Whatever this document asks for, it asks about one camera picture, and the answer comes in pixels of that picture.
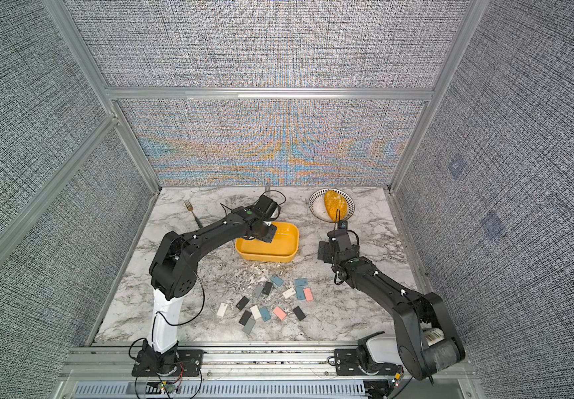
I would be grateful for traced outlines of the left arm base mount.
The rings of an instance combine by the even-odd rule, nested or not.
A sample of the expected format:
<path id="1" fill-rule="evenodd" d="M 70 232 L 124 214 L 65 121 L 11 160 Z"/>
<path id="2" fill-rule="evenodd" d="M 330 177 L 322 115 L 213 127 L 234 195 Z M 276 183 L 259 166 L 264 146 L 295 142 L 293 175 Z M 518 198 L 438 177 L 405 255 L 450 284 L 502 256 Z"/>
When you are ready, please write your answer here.
<path id="1" fill-rule="evenodd" d="M 171 347 L 157 352 L 152 347 L 140 350 L 132 368 L 132 377 L 198 377 L 204 351 Z"/>

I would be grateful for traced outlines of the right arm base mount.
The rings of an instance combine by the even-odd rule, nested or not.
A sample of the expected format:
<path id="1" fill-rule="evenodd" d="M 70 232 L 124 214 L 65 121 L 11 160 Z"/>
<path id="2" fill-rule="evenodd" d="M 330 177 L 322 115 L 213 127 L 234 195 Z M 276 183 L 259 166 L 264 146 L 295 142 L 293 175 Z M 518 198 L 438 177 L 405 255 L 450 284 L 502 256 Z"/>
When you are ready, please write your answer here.
<path id="1" fill-rule="evenodd" d="M 361 347 L 337 348 L 331 364 L 340 377 L 403 375 L 403 367 L 394 363 L 377 363 Z"/>

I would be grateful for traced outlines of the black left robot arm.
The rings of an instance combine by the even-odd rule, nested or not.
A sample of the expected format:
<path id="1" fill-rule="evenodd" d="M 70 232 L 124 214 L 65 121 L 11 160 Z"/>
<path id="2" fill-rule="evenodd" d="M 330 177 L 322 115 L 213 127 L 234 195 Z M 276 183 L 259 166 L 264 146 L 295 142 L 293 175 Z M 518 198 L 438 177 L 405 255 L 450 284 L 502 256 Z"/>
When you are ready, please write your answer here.
<path id="1" fill-rule="evenodd" d="M 241 206 L 201 229 L 184 234 L 170 231 L 163 237 L 149 270 L 154 307 L 147 343 L 155 352 L 169 352 L 178 343 L 183 297 L 200 282 L 199 262 L 236 239 L 272 242 L 276 231 L 272 223 L 280 211 L 279 205 Z"/>

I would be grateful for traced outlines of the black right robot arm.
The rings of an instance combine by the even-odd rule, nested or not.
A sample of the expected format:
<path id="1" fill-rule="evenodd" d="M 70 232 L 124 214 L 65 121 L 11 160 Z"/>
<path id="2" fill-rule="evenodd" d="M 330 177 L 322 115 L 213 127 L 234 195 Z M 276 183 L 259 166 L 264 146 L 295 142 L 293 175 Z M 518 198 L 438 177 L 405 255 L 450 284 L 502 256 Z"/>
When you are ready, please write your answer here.
<path id="1" fill-rule="evenodd" d="M 418 381 L 466 357 L 446 306 L 435 293 L 420 294 L 386 276 L 356 245 L 341 249 L 338 241 L 321 241 L 318 259 L 331 265 L 335 284 L 368 295 L 393 318 L 394 357 Z"/>

